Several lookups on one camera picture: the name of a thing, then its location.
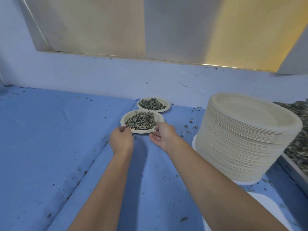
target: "forearm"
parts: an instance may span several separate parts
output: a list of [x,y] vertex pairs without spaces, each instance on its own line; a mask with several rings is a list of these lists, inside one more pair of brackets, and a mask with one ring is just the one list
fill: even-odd
[[116,230],[131,154],[115,154],[68,231]]
[[213,231],[287,230],[263,206],[181,138],[167,153]]

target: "hand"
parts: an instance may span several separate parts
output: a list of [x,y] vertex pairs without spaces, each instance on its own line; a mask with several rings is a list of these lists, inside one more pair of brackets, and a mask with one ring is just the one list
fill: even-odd
[[174,126],[165,122],[160,122],[155,127],[155,132],[150,133],[150,140],[163,149],[168,151],[177,141],[180,141],[178,134],[175,132]]
[[117,127],[110,135],[109,144],[113,154],[132,154],[134,150],[134,138],[131,129],[127,126]]

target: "dried leaves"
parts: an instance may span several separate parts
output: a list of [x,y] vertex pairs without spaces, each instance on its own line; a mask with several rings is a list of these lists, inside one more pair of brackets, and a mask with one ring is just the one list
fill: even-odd
[[157,126],[158,121],[155,121],[153,112],[135,112],[136,114],[125,122],[129,128],[143,131]]
[[166,106],[163,105],[161,102],[159,102],[156,98],[151,98],[147,100],[142,99],[139,101],[139,105],[144,109],[149,109],[154,111],[166,108]]

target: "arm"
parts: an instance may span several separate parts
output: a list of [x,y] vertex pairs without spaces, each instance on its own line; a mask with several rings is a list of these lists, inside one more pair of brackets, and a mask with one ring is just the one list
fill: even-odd
[[194,151],[173,126],[159,123],[156,130],[150,139],[169,155],[213,231],[287,231],[261,204]]
[[134,148],[130,128],[116,128],[111,133],[109,143],[114,156],[67,231],[117,229],[127,172]]

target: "plate of dried leaves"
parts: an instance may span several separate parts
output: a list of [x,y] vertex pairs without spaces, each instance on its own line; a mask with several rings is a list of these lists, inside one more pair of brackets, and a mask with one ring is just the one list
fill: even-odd
[[161,113],[170,109],[170,103],[161,98],[149,97],[139,100],[137,107],[141,110],[153,110]]
[[128,126],[132,133],[137,134],[154,132],[154,128],[159,122],[165,122],[160,113],[141,109],[128,112],[121,118],[121,126]]

